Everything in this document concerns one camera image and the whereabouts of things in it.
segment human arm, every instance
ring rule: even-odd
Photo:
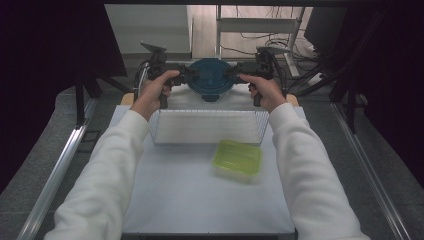
[[[55,213],[55,228],[45,239],[120,239],[128,208],[136,165],[149,132],[151,114],[167,72],[148,84],[139,99],[115,127],[106,130],[64,203]]]
[[[252,95],[259,90],[261,105],[270,112],[278,171],[299,239],[368,239],[360,230],[324,145],[308,122],[282,100],[273,81],[240,77],[256,85]]]

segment wire basket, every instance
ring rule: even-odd
[[[218,143],[228,139],[258,145],[269,114],[253,106],[247,85],[236,85],[216,103],[205,103],[186,86],[174,87],[168,109],[150,119],[155,144]]]

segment white sweater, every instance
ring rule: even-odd
[[[289,103],[269,117],[291,219],[299,239],[369,239],[360,230],[319,137]],[[147,121],[127,111],[99,139],[45,239],[120,239]]]

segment blue lid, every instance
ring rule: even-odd
[[[191,64],[190,69],[196,70],[199,75],[191,76],[188,86],[202,95],[206,102],[216,102],[220,95],[233,87],[235,78],[225,76],[224,73],[231,66],[216,58],[204,58]]]

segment white table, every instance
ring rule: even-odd
[[[118,106],[115,125],[129,106]],[[304,116],[301,108],[299,115]],[[251,181],[225,177],[209,145],[154,145],[150,136],[137,166],[125,234],[284,234],[294,226],[283,196],[268,126],[260,173]]]

